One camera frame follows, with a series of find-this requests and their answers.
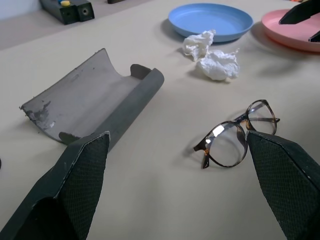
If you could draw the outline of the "tortoiseshell round eyeglasses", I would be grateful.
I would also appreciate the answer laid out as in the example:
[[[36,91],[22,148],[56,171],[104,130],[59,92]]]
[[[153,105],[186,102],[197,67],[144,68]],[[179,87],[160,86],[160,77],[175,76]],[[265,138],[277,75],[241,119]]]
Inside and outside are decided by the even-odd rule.
[[[216,125],[193,148],[204,152],[201,168],[208,168],[210,162],[222,168],[237,166],[248,151],[247,131],[275,135],[279,121],[267,100],[254,101],[240,116]]]

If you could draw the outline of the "pink plastic plate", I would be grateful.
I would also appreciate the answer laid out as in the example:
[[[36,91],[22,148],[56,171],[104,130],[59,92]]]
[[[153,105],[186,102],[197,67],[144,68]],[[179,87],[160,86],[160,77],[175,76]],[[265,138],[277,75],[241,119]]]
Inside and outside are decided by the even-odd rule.
[[[279,20],[288,11],[279,9],[265,14],[261,19],[265,34],[289,48],[320,53],[320,42],[309,42],[309,38],[320,31],[320,13],[298,24],[279,24]]]

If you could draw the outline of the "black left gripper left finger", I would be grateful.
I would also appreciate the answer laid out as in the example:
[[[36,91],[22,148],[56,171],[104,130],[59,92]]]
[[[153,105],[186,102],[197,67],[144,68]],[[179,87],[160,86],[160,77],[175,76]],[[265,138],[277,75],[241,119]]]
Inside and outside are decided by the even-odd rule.
[[[100,199],[110,133],[69,144],[0,231],[0,240],[86,240]]]

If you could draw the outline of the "plain black rectangular box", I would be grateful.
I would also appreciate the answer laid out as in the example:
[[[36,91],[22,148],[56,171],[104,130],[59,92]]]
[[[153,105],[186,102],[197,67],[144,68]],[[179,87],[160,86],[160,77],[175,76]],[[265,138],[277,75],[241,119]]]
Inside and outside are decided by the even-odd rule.
[[[88,0],[71,0],[77,12],[79,22],[86,22],[95,18],[93,6]]]

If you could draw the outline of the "black box with coloured buttons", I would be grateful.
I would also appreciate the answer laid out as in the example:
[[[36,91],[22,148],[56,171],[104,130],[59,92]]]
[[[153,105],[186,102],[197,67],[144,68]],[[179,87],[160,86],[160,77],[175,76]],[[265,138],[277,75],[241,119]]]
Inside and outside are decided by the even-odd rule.
[[[78,14],[76,6],[70,0],[39,0],[42,8],[64,25],[76,23]]]

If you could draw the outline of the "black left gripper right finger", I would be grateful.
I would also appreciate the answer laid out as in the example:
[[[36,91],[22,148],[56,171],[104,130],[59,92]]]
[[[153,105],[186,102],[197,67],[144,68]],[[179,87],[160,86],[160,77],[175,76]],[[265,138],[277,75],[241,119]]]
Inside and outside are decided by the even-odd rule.
[[[249,131],[261,191],[287,240],[320,240],[320,165],[297,143]]]

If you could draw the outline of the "crumpled white tissue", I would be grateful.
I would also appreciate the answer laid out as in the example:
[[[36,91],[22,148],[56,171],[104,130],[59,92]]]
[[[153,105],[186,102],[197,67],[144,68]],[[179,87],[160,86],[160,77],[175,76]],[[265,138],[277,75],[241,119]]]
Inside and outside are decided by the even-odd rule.
[[[237,62],[239,48],[233,52],[225,53],[222,50],[209,50],[201,58],[196,66],[202,73],[213,81],[225,81],[236,79],[240,73],[240,66]]]
[[[183,53],[186,56],[191,56],[192,60],[196,62],[207,54],[209,47],[213,44],[215,35],[216,31],[214,29],[206,30],[198,35],[190,35],[183,41]]]

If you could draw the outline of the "blue plastic plate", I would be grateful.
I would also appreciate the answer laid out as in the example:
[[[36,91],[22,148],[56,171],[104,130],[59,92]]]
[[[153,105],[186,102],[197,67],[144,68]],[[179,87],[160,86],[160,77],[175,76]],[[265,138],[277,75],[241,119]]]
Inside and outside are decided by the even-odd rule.
[[[254,25],[253,18],[247,12],[216,3],[179,6],[168,14],[168,21],[172,28],[185,38],[215,30],[215,43],[235,41]]]

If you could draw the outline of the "grey open glasses case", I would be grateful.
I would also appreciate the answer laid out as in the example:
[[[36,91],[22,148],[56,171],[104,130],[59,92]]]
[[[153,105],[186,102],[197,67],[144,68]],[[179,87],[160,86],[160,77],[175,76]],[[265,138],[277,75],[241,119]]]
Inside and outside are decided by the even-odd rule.
[[[49,138],[69,145],[109,132],[113,148],[164,83],[156,68],[140,64],[120,75],[101,49],[58,82],[21,106]]]

